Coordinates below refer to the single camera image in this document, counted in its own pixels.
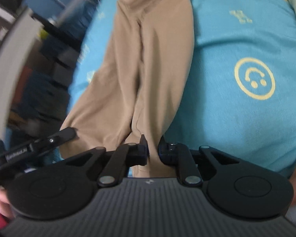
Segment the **person's left hand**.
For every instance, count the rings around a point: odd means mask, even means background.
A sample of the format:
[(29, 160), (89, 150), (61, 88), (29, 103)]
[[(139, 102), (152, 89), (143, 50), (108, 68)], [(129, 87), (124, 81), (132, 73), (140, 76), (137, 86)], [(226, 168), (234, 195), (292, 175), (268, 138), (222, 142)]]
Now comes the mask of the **person's left hand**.
[(14, 214), (7, 198), (7, 191), (2, 188), (0, 189), (0, 214), (8, 219), (14, 219)]

